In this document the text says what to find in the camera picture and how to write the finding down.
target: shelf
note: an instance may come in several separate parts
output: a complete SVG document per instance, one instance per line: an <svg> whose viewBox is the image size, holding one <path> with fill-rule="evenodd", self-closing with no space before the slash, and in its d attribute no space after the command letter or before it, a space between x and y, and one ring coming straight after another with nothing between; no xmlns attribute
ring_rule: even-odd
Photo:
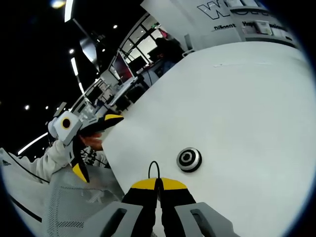
<svg viewBox="0 0 316 237"><path fill-rule="evenodd" d="M273 42L273 43L281 43L293 48L297 48L295 42L286 38L276 37L276 36L269 36L269 35L260 35L260 34L245 34L246 41L266 41L266 42Z"/></svg>
<svg viewBox="0 0 316 237"><path fill-rule="evenodd" d="M232 6L228 8L231 12L238 12L238 11L259 11L259 12L266 12L269 11L263 7L259 6Z"/></svg>

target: black ceiling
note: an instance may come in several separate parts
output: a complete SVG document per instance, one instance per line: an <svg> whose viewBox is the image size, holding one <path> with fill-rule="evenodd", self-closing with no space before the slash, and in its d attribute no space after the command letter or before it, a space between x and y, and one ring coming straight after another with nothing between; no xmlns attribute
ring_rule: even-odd
<svg viewBox="0 0 316 237"><path fill-rule="evenodd" d="M106 67L127 33L146 13L140 2L74 0L73 17L89 34L105 36L97 53ZM73 22L64 22L64 7L54 9L48 0L8 4L8 34L3 45L3 60L8 63L0 83L0 147L15 153L47 131L45 123L52 119L60 102L71 106L81 95L69 49L75 48L80 55L78 68L86 83L94 81L96 70L82 55L80 34Z"/></svg>

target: human hand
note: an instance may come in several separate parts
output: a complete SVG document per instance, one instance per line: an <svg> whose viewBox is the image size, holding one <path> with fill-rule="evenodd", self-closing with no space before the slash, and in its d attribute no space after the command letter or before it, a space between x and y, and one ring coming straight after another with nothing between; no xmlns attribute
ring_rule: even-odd
<svg viewBox="0 0 316 237"><path fill-rule="evenodd" d="M90 137L82 137L80 136L80 140L86 145L94 149L95 151L102 151L102 141L100 139L97 139L98 137L101 137L101 133L95 133Z"/></svg>

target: black and white disc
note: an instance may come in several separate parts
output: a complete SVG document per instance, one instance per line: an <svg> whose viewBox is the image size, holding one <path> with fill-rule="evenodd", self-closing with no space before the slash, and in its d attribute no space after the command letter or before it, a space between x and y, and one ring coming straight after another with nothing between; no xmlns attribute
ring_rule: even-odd
<svg viewBox="0 0 316 237"><path fill-rule="evenodd" d="M193 147L183 149L177 157L177 164L184 172L196 171L200 167L201 163L201 153Z"/></svg>

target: white table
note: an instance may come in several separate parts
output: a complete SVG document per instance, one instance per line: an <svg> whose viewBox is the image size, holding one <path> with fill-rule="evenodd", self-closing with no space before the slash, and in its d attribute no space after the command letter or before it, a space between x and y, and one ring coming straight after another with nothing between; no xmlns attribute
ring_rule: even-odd
<svg viewBox="0 0 316 237"><path fill-rule="evenodd" d="M118 99L127 92L131 86L134 85L134 83L138 80L138 77L132 77L128 79L126 82L124 82L123 87L115 94L113 100L109 103L110 106L114 106L115 103L118 101Z"/></svg>
<svg viewBox="0 0 316 237"><path fill-rule="evenodd" d="M124 192L146 179L156 160L162 177L186 184L197 202L232 221L236 234L276 237L308 200L315 143L316 91L303 55L281 44L241 42L183 59L126 113L103 148ZM203 157L194 173L176 164L186 147ZM160 224L158 217L158 236Z"/></svg>

